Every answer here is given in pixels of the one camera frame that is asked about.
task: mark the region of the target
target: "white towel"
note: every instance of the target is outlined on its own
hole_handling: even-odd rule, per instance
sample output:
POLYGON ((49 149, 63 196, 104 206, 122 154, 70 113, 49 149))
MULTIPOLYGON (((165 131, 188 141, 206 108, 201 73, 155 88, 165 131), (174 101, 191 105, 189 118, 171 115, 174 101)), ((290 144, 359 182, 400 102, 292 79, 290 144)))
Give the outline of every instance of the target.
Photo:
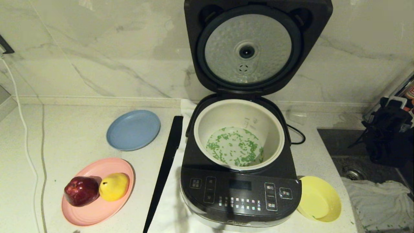
POLYGON ((154 218, 148 229, 149 233, 213 232, 211 228, 202 225, 194 219, 181 196, 180 172, 187 143, 185 131, 195 106, 189 100, 181 100, 183 130, 181 132, 180 146, 177 149, 154 218))
POLYGON ((414 204, 403 184, 342 178, 366 232, 413 232, 414 204))

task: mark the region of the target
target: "brand logo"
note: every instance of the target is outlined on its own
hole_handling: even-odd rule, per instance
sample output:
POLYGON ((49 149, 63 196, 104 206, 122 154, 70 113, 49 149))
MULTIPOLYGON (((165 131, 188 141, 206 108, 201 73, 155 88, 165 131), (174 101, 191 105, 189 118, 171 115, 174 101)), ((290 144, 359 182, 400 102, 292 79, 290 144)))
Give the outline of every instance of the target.
POLYGON ((242 223, 242 222, 237 222, 237 221, 233 221, 233 220, 228 220, 227 222, 231 223, 231 224, 244 225, 244 226, 251 225, 250 223, 242 223))

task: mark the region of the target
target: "pink plate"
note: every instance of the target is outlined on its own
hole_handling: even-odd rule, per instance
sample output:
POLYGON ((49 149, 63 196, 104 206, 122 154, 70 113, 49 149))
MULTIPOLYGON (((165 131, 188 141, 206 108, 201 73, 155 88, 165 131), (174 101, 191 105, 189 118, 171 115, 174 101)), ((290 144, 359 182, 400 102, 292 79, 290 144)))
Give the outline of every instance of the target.
POLYGON ((62 212, 65 218, 77 226, 98 224, 116 214, 127 202, 134 186, 134 171, 131 165, 120 158, 106 158, 89 164, 75 176, 99 176, 105 178, 111 173, 121 172, 128 175, 130 183, 124 197, 117 201, 105 201, 98 197, 94 202, 82 207, 74 207, 62 198, 62 212))

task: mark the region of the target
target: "power cord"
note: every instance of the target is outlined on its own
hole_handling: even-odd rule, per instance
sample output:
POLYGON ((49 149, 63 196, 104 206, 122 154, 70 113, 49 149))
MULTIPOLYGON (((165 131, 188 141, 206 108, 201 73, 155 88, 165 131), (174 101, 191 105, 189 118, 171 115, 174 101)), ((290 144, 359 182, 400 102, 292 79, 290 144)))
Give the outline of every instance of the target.
POLYGON ((33 187, 33 199, 32 199, 33 215, 34 215, 34 220, 35 220, 35 224, 36 224, 36 227, 37 227, 37 232, 40 233, 39 224, 37 222, 37 216, 36 216, 36 190, 37 190, 37 182, 38 182, 39 176, 37 175, 36 168, 34 167, 33 162, 30 158, 30 154, 29 154, 29 147, 28 147, 29 130, 27 128, 26 121, 24 120, 24 117, 23 117, 22 106, 21 106, 20 100, 19 100, 19 93, 17 92, 16 81, 14 80, 13 74, 12 74, 9 66, 7 65, 6 61, 4 60, 4 57, 3 57, 3 52, 4 51, 3 52, 2 51, 3 51, 3 49, 2 49, 2 47, 0 47, 0 52, 1 52, 0 53, 0 60, 3 61, 7 71, 10 74, 10 78, 12 79, 12 82, 13 82, 13 85, 14 85, 14 92, 16 94, 17 107, 19 109, 20 119, 22 120, 23 127, 24 127, 24 150, 25 150, 25 153, 26 153, 27 161, 29 162, 30 168, 31 168, 31 170, 33 172, 33 175, 34 175, 34 187, 33 187))
POLYGON ((302 144, 302 143, 304 143, 306 141, 305 135, 300 130, 296 129, 295 127, 293 127, 293 126, 291 126, 289 124, 286 124, 286 125, 289 128, 293 129, 295 132, 297 132, 298 134, 300 134, 302 136, 302 141, 300 141, 300 142, 292 142, 293 145, 300 145, 300 144, 302 144))
POLYGON ((362 139, 363 135, 364 135, 367 131, 368 131, 368 129, 365 129, 365 130, 362 132, 362 134, 361 134, 361 135, 357 138, 357 140, 356 140, 354 143, 352 143, 351 145, 349 145, 347 148, 348 148, 348 149, 350 149, 350 148, 352 148, 352 147, 354 147, 354 146, 356 146, 356 145, 358 145, 358 144, 363 143, 363 141, 361 141, 361 139, 362 139))

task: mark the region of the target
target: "black bag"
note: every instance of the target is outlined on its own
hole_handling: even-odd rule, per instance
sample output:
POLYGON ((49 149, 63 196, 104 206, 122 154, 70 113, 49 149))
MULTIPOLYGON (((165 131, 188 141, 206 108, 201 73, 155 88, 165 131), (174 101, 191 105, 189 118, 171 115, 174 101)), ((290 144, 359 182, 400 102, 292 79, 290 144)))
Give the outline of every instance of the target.
POLYGON ((412 117, 401 108, 385 106, 387 101, 388 98, 381 99, 381 108, 371 122, 362 121, 366 129, 353 145, 362 138, 373 163, 403 167, 408 159, 413 160, 412 117))

